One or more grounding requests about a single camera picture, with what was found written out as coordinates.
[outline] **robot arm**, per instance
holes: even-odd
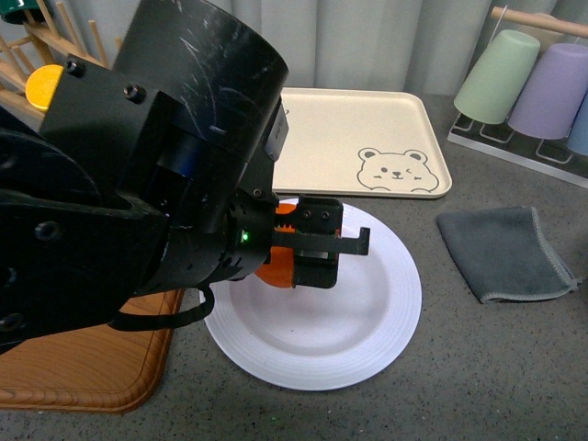
[[[183,5],[143,0],[112,71],[70,58],[39,134],[3,118],[0,350],[103,323],[200,320],[209,284],[271,266],[273,246],[292,250],[291,286],[330,288],[339,253],[368,253],[368,229],[339,237],[334,199],[277,213],[286,65],[234,17]],[[192,287],[206,298],[194,310],[119,312]]]

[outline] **purple cup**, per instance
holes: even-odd
[[[588,47],[549,47],[529,76],[508,125],[540,140],[560,140],[570,131],[588,91]]]

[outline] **gray cloth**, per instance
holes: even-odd
[[[481,303],[560,297],[578,288],[529,207],[443,213],[437,225],[451,257]]]

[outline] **screw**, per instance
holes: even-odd
[[[15,157],[8,153],[0,153],[0,170],[6,170],[15,164]]]
[[[22,314],[8,314],[4,319],[0,319],[0,333],[11,333],[15,331],[22,325],[23,321],[24,317]]]
[[[85,65],[77,60],[69,60],[65,64],[65,71],[76,78],[82,78],[85,73]]]
[[[35,227],[35,237],[42,242],[54,241],[61,235],[59,223],[47,220]]]
[[[147,92],[140,85],[128,85],[123,92],[125,98],[135,104],[141,103],[147,96]]]

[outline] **beige tray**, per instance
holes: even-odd
[[[276,192],[439,198],[451,188],[416,96],[285,88],[282,99],[289,132],[276,163]]]

